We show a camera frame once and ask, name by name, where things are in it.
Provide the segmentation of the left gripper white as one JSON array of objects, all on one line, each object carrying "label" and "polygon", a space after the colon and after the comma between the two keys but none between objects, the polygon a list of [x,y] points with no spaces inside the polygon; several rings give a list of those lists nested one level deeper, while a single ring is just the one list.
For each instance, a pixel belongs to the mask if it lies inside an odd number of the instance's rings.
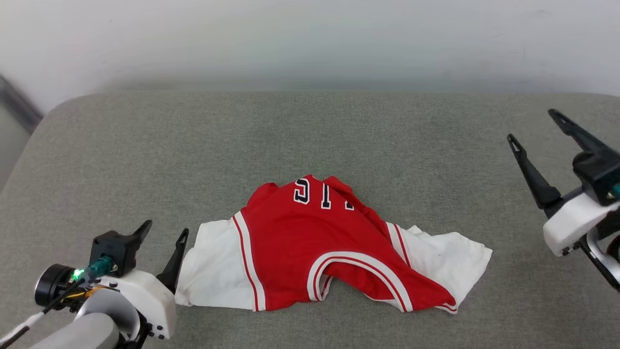
[{"label": "left gripper white", "polygon": [[[146,220],[128,244],[142,244],[153,225]],[[174,294],[186,250],[189,229],[179,235],[166,267],[156,277],[133,270],[121,278],[102,276],[90,285],[76,287],[83,271],[60,264],[47,268],[35,286],[34,300],[41,307],[68,309],[73,322],[48,336],[49,340],[169,339],[176,326]]]}]

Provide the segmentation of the dark grey baseboard strip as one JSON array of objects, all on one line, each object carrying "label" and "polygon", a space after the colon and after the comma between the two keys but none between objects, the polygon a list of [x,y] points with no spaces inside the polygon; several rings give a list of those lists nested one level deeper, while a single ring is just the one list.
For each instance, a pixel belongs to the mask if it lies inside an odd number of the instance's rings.
[{"label": "dark grey baseboard strip", "polygon": [[2,75],[0,75],[0,105],[5,107],[30,135],[44,119],[44,115]]}]

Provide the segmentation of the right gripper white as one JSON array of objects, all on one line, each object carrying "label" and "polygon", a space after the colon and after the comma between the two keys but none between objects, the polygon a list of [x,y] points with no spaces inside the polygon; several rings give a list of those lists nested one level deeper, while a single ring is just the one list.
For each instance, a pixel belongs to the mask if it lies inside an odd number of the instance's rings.
[{"label": "right gripper white", "polygon": [[[583,153],[595,155],[610,151],[609,146],[557,109],[549,109],[548,114],[558,128],[577,143]],[[620,208],[620,201],[613,200],[605,206],[583,189],[575,189],[567,196],[562,196],[529,161],[527,151],[513,134],[507,135],[507,141],[537,208],[548,218],[542,228],[543,237],[555,256],[563,256],[573,250],[582,236],[595,228],[609,213]]]}]

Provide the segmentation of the red and white basketball jersey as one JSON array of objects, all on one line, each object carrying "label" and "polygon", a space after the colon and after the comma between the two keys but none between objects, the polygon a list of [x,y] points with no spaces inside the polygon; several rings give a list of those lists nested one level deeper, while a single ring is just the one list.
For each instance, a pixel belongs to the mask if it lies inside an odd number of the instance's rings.
[{"label": "red and white basketball jersey", "polygon": [[183,306],[276,311],[322,302],[335,279],[401,312],[456,314],[492,250],[458,232],[401,228],[336,177],[258,187],[228,220],[202,223],[180,270]]}]

